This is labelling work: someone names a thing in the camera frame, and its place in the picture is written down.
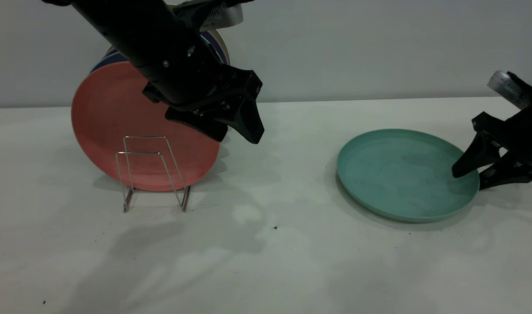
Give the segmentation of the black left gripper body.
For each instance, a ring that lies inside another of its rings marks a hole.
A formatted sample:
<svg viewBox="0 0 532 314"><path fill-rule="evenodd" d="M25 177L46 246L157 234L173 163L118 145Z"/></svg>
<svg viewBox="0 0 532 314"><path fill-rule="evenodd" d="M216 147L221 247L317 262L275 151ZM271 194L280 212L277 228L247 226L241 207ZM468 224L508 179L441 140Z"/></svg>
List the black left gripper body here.
<svg viewBox="0 0 532 314"><path fill-rule="evenodd" d="M167 117L258 117L263 86L252 70L229 65L147 65L143 93L165 103Z"/></svg>

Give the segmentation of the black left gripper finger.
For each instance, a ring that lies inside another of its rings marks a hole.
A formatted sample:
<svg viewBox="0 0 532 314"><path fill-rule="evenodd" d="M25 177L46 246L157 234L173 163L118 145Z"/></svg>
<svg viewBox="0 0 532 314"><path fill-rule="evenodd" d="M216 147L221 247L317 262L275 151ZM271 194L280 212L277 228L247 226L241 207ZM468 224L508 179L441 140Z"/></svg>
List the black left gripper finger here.
<svg viewBox="0 0 532 314"><path fill-rule="evenodd" d="M172 107L166 110L166 119L186 125L217 142L223 141L228 131L228 125L224 123L210 117L196 115L191 111L178 111Z"/></svg>
<svg viewBox="0 0 532 314"><path fill-rule="evenodd" d="M255 101L236 99L224 109L224 122L248 142L257 144L264 134L264 126Z"/></svg>

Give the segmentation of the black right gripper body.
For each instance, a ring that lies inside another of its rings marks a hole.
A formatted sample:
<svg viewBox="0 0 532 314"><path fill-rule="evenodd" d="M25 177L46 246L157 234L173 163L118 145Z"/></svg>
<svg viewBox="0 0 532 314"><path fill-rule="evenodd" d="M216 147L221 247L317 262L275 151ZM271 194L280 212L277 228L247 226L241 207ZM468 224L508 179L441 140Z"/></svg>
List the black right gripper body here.
<svg viewBox="0 0 532 314"><path fill-rule="evenodd" d="M507 120L480 113L472 122L477 133L504 147L520 163L532 167L532 105Z"/></svg>

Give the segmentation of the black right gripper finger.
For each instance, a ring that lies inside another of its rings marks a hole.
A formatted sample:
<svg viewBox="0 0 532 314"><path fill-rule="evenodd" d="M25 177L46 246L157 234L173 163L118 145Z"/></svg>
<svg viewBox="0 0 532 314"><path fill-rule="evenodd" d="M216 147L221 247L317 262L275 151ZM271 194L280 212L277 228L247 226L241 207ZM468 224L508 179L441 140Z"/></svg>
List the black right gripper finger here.
<svg viewBox="0 0 532 314"><path fill-rule="evenodd" d="M521 163L514 155L503 155L501 159L479 173L480 190L507 184L532 181L532 167Z"/></svg>
<svg viewBox="0 0 532 314"><path fill-rule="evenodd" d="M463 177L483 166L493 164L501 158L500 144L483 133L477 133L467 148L452 167L453 177Z"/></svg>

